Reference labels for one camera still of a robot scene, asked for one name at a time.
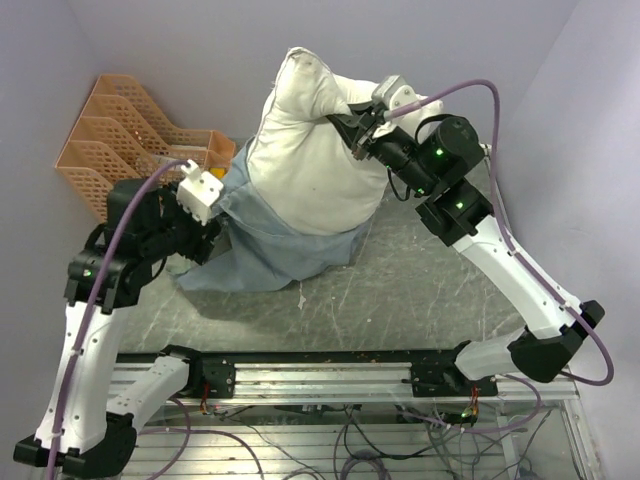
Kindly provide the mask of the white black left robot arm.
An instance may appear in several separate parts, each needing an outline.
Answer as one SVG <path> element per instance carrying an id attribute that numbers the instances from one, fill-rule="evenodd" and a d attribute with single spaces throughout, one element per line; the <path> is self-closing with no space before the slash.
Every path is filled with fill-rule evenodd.
<path id="1" fill-rule="evenodd" d="M 223 190 L 210 174 L 159 185 L 117 182 L 106 197 L 106 219 L 70 262 L 64 297 L 65 341 L 47 411 L 36 432 L 16 443 L 17 463 L 77 479 L 120 474 L 138 433 L 160 405 L 203 387 L 200 355 L 169 347 L 143 377 L 115 399 L 112 374 L 131 312 L 166 260 L 204 262 L 221 227 L 212 207 Z"/>

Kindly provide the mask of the white pillow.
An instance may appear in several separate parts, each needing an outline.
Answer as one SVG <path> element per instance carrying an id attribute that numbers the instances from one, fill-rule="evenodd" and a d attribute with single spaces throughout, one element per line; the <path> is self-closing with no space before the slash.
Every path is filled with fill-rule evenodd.
<path id="1" fill-rule="evenodd" d="M 292 229 L 344 233 L 379 206 L 388 183 L 385 167 L 355 159 L 328 119 L 370 101 L 377 86 L 332 72 L 306 48 L 285 55 L 246 163 L 255 190 Z"/>

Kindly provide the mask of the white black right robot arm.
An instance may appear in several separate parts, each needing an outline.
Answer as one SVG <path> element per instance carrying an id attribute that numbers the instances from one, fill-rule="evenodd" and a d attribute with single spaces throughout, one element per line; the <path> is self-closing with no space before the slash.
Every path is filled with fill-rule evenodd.
<path id="1" fill-rule="evenodd" d="M 458 346 L 453 364 L 440 373 L 442 387 L 459 396 L 496 374 L 520 372 L 540 383 L 564 374 L 603 307 L 578 300 L 541 272 L 467 180 L 485 152 L 466 118 L 437 114 L 413 133 L 401 127 L 380 133 L 382 113 L 380 104 L 365 102 L 328 120 L 356 159 L 375 159 L 405 183 L 421 201 L 416 212 L 425 227 L 484 273 L 525 322 L 511 335 Z"/>

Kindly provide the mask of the blue and beige pillowcase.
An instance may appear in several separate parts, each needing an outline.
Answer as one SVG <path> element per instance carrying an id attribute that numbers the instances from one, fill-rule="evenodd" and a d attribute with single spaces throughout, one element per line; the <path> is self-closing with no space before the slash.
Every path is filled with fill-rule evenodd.
<path id="1" fill-rule="evenodd" d="M 281 290 L 293 281 L 349 264 L 370 228 L 367 220 L 347 232 L 323 236 L 302 234 L 289 227 L 250 180 L 247 156 L 252 143 L 248 139 L 232 159 L 223 178 L 223 194 L 213 207 L 230 248 L 177 275 L 175 282 L 185 291 Z"/>

